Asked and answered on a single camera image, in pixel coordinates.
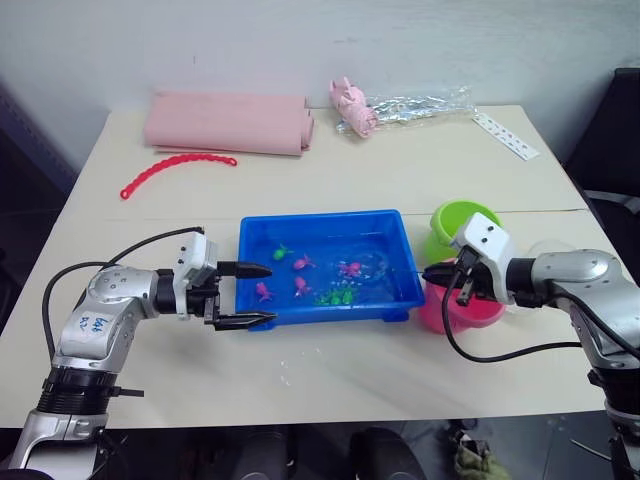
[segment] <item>water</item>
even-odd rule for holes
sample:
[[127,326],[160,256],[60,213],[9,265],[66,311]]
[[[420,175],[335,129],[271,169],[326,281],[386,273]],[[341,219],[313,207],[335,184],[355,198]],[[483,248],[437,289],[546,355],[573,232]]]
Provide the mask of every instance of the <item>water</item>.
[[[282,260],[274,260],[273,253],[286,246],[288,253]],[[306,266],[295,270],[293,263],[306,254],[316,267]],[[393,268],[393,254],[383,234],[357,236],[329,236],[316,239],[286,238],[264,240],[254,245],[251,261],[266,265],[273,275],[260,280],[250,280],[250,309],[277,310],[287,307],[312,307],[329,305],[367,305],[402,300],[398,287],[398,275],[413,275]],[[344,268],[357,262],[359,274],[349,276]],[[302,277],[310,291],[296,296],[294,279]],[[260,302],[255,285],[264,282],[274,294],[272,300]]]

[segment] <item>red plastic chain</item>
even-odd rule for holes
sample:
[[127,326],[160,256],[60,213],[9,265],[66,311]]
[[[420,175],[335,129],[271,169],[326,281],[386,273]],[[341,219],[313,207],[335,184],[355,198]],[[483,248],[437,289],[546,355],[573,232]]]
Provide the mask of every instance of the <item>red plastic chain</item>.
[[131,195],[133,195],[133,192],[135,192],[136,189],[144,182],[146,182],[152,175],[155,175],[156,173],[161,172],[166,168],[180,165],[181,163],[197,162],[200,160],[206,162],[222,162],[226,163],[227,165],[231,165],[232,167],[238,165],[238,161],[235,158],[221,157],[220,155],[212,155],[210,153],[185,153],[184,155],[175,155],[147,168],[129,185],[120,190],[120,197],[123,200],[128,199],[129,197],[131,197]]

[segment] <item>blue plastic tray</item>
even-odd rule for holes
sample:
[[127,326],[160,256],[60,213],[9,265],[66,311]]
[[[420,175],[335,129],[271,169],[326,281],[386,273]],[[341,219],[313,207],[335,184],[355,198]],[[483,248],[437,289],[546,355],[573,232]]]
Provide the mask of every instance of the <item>blue plastic tray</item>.
[[[294,253],[275,260],[273,253],[281,245]],[[295,270],[293,263],[304,254],[316,267]],[[236,311],[258,309],[278,314],[253,330],[375,318],[401,322],[409,318],[409,309],[424,303],[402,218],[396,210],[247,217],[240,226],[238,257],[273,270],[271,277],[236,283]],[[359,272],[346,275],[344,267],[353,263],[360,264]],[[311,290],[296,297],[294,279],[298,276]],[[260,301],[256,293],[259,282],[274,293],[272,299]]]

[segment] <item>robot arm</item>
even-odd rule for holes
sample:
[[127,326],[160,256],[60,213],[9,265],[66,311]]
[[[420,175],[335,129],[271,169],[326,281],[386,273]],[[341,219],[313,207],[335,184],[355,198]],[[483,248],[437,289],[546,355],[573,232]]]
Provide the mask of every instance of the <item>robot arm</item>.
[[515,258],[509,235],[481,214],[460,228],[453,246],[460,250],[456,264],[428,267],[423,276],[448,286],[456,275],[459,304],[475,294],[569,314],[592,366],[589,381],[603,389],[619,432],[612,442],[616,478],[638,478],[633,470],[640,470],[640,289],[623,277],[618,259],[598,250]]
[[[36,463],[36,450],[45,442],[93,445],[95,450],[96,438],[107,422],[110,398],[143,395],[115,385],[141,320],[163,313],[180,319],[194,315],[204,317],[205,324],[217,330],[229,330],[275,317],[260,311],[220,313],[221,277],[265,277],[271,271],[256,264],[218,262],[216,253],[214,243],[194,233],[181,248],[173,270],[114,265],[93,277],[62,331],[40,401],[29,413],[10,468]],[[73,458],[67,463],[73,464]],[[86,462],[80,467],[86,470]],[[79,471],[77,478],[88,474]]]

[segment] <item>green cloth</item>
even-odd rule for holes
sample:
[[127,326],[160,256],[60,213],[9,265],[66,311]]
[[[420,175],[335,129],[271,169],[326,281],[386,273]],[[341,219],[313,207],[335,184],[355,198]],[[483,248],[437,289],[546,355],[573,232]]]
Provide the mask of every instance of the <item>green cloth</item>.
[[509,472],[491,452],[480,456],[463,445],[458,447],[455,469],[461,480],[511,480]]

